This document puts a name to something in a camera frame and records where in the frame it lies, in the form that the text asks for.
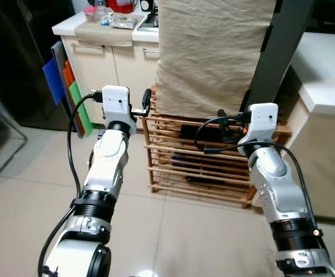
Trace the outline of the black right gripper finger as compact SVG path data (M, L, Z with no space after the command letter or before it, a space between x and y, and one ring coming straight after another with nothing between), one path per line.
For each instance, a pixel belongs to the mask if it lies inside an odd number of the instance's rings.
M223 141L238 140L238 133L232 129L236 126L238 116L236 114L227 114L224 109L218 110L218 125L220 129L221 138Z

